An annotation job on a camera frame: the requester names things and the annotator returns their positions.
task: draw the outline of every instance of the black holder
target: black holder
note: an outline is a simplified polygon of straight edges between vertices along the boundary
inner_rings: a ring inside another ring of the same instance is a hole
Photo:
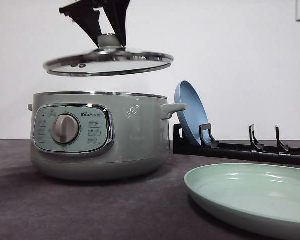
[[[127,45],[126,14],[130,0],[81,0],[59,9],[61,14],[72,18],[99,47],[98,37],[102,35],[99,24],[103,8],[116,37],[123,47]]]
[[[182,130],[180,124],[175,124],[173,129],[173,153],[224,159],[240,159],[255,162],[268,162],[288,165],[300,165],[300,148],[288,147],[279,138],[279,127],[275,126],[277,146],[260,144],[255,135],[255,125],[249,126],[250,145],[220,143],[212,136],[211,124],[199,126],[201,146],[193,146]],[[208,130],[210,142],[203,138],[203,132]]]

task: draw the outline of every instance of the side handle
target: side handle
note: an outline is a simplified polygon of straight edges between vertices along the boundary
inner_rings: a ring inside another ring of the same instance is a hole
[[[184,111],[187,108],[187,104],[185,103],[171,103],[161,105],[161,119],[170,119],[172,115],[176,112]]]

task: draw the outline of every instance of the control knob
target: control knob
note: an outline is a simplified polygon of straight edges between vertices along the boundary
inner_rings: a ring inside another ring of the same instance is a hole
[[[59,144],[69,144],[79,134],[77,120],[68,114],[61,114],[55,118],[51,126],[51,136]]]

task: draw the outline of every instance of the glass lid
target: glass lid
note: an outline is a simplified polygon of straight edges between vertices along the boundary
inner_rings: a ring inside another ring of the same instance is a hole
[[[99,36],[98,44],[93,52],[51,60],[43,68],[57,76],[115,76],[162,70],[174,61],[168,54],[127,50],[114,34]]]

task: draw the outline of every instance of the blue plate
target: blue plate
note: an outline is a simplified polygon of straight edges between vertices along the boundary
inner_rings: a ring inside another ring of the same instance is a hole
[[[174,102],[186,104],[185,111],[177,112],[181,127],[194,146],[201,146],[199,127],[209,121],[196,90],[189,82],[180,82],[174,93]],[[211,142],[208,130],[203,132],[203,138],[207,143]]]

